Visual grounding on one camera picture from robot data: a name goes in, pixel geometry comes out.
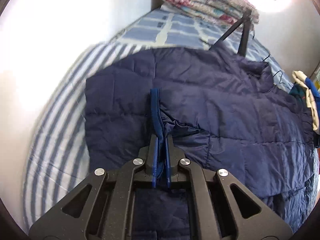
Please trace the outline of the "navy quilted puffer jacket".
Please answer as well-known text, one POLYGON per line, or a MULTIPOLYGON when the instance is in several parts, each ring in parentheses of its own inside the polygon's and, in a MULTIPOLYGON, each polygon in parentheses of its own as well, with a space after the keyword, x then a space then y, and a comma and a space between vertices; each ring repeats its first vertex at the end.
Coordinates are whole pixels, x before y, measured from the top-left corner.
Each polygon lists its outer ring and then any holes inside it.
POLYGON ((268 63, 221 44, 149 49, 88 78, 85 96, 90 170, 121 168, 157 127, 191 161, 231 172, 293 231, 310 214, 318 173, 311 110, 273 83, 268 63))

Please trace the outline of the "blue striped bed cover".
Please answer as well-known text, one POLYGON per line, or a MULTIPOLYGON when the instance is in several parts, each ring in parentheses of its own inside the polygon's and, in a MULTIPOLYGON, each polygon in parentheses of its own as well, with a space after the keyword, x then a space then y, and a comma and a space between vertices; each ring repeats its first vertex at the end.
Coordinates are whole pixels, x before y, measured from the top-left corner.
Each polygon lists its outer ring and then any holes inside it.
POLYGON ((86 80, 112 63, 146 49, 120 42, 87 48, 73 63, 40 115, 23 185, 23 218, 30 228, 88 172, 85 143, 86 80))

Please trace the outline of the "blue checked bed sheet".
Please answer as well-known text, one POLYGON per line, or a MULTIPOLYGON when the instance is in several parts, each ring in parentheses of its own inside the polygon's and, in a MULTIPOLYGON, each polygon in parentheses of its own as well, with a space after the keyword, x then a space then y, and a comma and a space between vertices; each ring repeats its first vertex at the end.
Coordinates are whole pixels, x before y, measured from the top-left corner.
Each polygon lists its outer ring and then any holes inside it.
MULTIPOLYGON (((150 47, 189 47, 209 49, 228 28, 191 18, 165 7, 148 12, 117 33, 111 42, 150 47)), ((293 86, 290 78, 255 37, 249 33, 246 59, 266 61, 271 66, 274 84, 289 92, 293 86)))

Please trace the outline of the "blue garment pile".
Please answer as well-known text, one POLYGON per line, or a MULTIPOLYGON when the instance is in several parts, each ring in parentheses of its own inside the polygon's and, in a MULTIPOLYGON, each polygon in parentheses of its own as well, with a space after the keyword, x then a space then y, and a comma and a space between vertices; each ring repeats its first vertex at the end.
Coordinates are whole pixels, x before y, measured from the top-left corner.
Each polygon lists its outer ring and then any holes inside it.
POLYGON ((319 91, 310 78, 301 70, 294 70, 292 77, 295 81, 289 94, 306 105, 311 111, 314 145, 319 148, 319 91))

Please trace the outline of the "folded floral quilt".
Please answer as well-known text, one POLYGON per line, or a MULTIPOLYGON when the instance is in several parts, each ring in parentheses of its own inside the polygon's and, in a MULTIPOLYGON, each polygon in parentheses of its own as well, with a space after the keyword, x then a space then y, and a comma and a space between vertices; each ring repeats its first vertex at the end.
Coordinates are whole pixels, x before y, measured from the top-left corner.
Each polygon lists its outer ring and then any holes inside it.
POLYGON ((181 13, 223 27, 233 25, 250 10, 250 20, 259 23, 259 12, 248 0, 162 0, 181 13))

